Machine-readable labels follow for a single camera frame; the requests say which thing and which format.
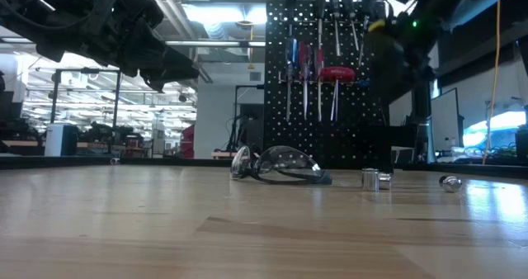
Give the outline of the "red T-handle hex key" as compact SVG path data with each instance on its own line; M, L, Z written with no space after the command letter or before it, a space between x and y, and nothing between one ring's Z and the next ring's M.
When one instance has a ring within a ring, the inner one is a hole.
M345 68L345 67L327 67L323 68L321 72L321 77L323 75L330 75L335 76L335 78L350 78L350 79L356 79L356 72L353 69ZM339 99L339 89L340 84L335 83L338 86L338 89L336 89L337 97L335 99L336 107L335 107L335 116L334 121L337 121L338 118L338 99Z
M331 106L330 121L334 121L335 107L336 107L335 99L337 97L336 89L338 89L338 86L335 83L333 83L332 85L333 85L333 90L332 90L332 106Z

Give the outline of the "blue clear handle screwdriver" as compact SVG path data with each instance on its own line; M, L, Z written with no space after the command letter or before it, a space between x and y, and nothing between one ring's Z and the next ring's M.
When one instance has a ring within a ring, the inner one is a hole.
M291 113L291 92L292 92L292 83L295 80L295 67L296 67L296 51L297 51L297 40L294 37L288 39L288 44L286 46L286 67L285 67L285 81L287 86L286 94L286 114L285 119L287 122L290 121Z

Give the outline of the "black metal pegboard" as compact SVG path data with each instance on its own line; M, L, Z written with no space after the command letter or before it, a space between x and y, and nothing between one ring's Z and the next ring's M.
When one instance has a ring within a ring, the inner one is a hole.
M362 16L360 3L355 3L354 26L358 45L361 45ZM327 3L323 19L322 49L324 66L345 67L356 72L356 79L370 79L369 61L373 55L367 50L365 40L363 65L358 66L360 51L356 50L351 25L340 6L339 43L341 55L336 56L336 41L332 4ZM286 19L285 1L271 0L266 3L265 32L265 82L263 144L269 148L287 145L306 153L324 168L361 168L360 128L369 125L387 125L386 107L370 90L370 87L340 84L337 121L330 121L332 83L322 83L322 121L318 121L317 84L309 84L308 116L304 119L303 84L292 83L290 121L286 114L285 78L286 46L289 23ZM293 36L297 40L295 79L299 78L299 43L311 46L310 79L315 77L314 51L318 48L318 19L313 1L299 1L295 6Z

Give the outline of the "short chrome socket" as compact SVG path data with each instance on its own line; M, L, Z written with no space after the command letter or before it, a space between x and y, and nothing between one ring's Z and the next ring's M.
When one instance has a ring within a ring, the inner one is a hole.
M377 192L380 189L380 175L376 168L363 168L361 171L361 187L365 192Z

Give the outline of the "red clear handle screwdriver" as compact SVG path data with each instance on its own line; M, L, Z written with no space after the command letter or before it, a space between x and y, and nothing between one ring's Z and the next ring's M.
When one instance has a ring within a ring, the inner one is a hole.
M324 66L324 56L323 49L318 47L314 51L314 72L315 77L314 81L317 83L317 109L318 109L318 121L322 121L322 81L321 81L321 72Z
M303 84L303 112L304 119L308 116L308 103L309 103L309 79L310 79L310 57L311 57L311 46L307 45L304 41L299 43L299 78Z

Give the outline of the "red cabinet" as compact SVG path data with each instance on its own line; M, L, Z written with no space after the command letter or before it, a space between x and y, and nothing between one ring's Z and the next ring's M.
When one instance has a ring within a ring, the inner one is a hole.
M195 126L191 125L181 132L180 153L183 158L194 158Z

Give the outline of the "light wooden desk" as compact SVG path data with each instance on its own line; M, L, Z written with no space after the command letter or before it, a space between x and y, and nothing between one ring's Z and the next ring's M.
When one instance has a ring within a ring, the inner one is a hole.
M224 152L224 151L214 151L211 153L211 157L213 159L228 159L228 158L234 158L236 156L237 152ZM260 154L258 153L251 153L250 151L243 151L243 156L249 157L249 158L259 158Z

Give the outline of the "long ceiling light bar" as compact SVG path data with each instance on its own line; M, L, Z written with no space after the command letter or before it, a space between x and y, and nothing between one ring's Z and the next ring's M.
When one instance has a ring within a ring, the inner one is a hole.
M33 45L33 42L22 37L0 37L1 43L17 45ZM265 48L265 41L236 40L167 40L169 46L214 47L214 48Z

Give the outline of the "black jointed arm device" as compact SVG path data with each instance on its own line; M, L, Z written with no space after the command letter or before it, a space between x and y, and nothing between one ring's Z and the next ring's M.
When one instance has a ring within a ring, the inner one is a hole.
M234 153L241 146L247 144L247 122L251 119L252 116L250 114L240 114L232 119L232 127L225 150L226 152Z

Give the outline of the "white panel monitor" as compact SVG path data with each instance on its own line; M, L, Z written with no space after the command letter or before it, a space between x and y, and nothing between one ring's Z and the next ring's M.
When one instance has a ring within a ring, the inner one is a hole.
M435 151L451 151L452 147L460 147L460 119L456 88L431 100L431 123Z

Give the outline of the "black tall column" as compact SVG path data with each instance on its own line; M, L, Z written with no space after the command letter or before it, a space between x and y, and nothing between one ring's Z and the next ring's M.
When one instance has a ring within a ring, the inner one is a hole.
M430 163L434 159L431 127L431 90L428 81L412 90L412 122L417 125L416 161Z

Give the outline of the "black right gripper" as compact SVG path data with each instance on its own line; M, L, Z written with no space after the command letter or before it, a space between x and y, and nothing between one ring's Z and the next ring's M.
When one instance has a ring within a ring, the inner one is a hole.
M413 1L412 12L394 13L388 0L379 2L388 11L368 28L370 89L383 104L390 104L412 89L434 80L428 56L438 36L438 0Z

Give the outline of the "clear black safety glasses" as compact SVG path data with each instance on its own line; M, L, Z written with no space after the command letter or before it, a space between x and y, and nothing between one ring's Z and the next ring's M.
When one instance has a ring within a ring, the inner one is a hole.
M234 156L230 179L251 177L269 185L327 186L332 177L307 154L284 145L266 149L257 155L246 145Z

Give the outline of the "white box cabinet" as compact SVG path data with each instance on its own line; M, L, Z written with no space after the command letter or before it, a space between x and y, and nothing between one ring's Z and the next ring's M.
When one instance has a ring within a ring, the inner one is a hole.
M78 128L71 124L53 123L46 129L45 156L74 156L77 153Z

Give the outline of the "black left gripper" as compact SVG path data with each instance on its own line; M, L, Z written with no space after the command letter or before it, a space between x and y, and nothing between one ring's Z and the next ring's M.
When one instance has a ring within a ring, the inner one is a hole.
M137 73L156 92L166 82L199 77L194 62L153 34L163 20L154 0L0 0L0 26L59 62L80 54Z

